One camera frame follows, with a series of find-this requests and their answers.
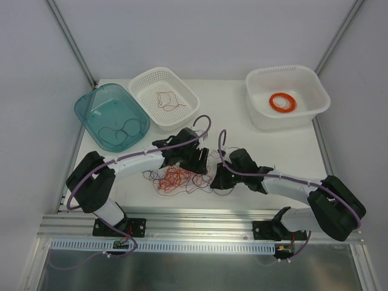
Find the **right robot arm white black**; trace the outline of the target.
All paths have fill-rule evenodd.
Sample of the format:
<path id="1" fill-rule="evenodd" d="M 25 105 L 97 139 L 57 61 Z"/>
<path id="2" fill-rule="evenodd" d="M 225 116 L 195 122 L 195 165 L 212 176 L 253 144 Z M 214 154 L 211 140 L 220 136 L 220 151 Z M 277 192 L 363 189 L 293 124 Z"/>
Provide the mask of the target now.
<path id="1" fill-rule="evenodd" d="M 242 183 L 253 192 L 279 195 L 305 204 L 304 208 L 283 207 L 259 227 L 265 239 L 281 241 L 295 232 L 322 230 L 337 241 L 345 241 L 358 229 L 366 208 L 336 176 L 303 180 L 283 175 L 272 167 L 258 166 L 245 149 L 229 154 L 217 165 L 212 189 L 228 190 Z"/>

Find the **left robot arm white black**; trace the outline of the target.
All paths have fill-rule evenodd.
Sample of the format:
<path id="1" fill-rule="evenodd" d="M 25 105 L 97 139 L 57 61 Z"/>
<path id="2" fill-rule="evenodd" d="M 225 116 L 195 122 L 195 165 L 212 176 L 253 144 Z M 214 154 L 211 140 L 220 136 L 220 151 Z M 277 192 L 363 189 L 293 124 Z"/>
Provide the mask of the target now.
<path id="1" fill-rule="evenodd" d="M 153 141 L 139 155 L 129 154 L 108 163 L 108 158 L 92 151 L 83 158 L 66 180 L 69 191 L 84 213 L 93 213 L 106 222 L 112 235 L 121 236 L 127 229 L 127 215 L 114 202 L 110 192 L 115 182 L 133 173 L 178 165 L 199 175 L 207 174 L 209 149 L 199 136 L 185 127 L 177 135 Z"/>

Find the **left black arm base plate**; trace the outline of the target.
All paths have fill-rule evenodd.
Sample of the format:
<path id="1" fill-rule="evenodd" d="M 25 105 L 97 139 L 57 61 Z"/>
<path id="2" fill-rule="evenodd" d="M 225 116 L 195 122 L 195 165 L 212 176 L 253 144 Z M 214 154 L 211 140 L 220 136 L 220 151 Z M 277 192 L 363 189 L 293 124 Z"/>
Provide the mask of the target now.
<path id="1" fill-rule="evenodd" d="M 129 234 L 131 237 L 143 238 L 146 234 L 146 223 L 147 220 L 145 218 L 125 217 L 122 221 L 117 223 L 117 225 L 114 225 L 113 228 Z M 119 237 L 121 236 L 121 232 L 113 230 L 98 218 L 94 222 L 92 235 L 96 237 Z"/>

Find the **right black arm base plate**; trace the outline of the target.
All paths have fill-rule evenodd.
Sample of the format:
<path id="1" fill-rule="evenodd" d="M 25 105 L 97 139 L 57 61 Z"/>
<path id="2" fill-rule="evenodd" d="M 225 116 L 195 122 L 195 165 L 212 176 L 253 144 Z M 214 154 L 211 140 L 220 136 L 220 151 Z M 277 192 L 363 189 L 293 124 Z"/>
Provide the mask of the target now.
<path id="1" fill-rule="evenodd" d="M 254 240 L 305 241 L 307 239 L 306 231 L 291 232 L 280 222 L 273 221 L 252 221 L 252 232 Z"/>

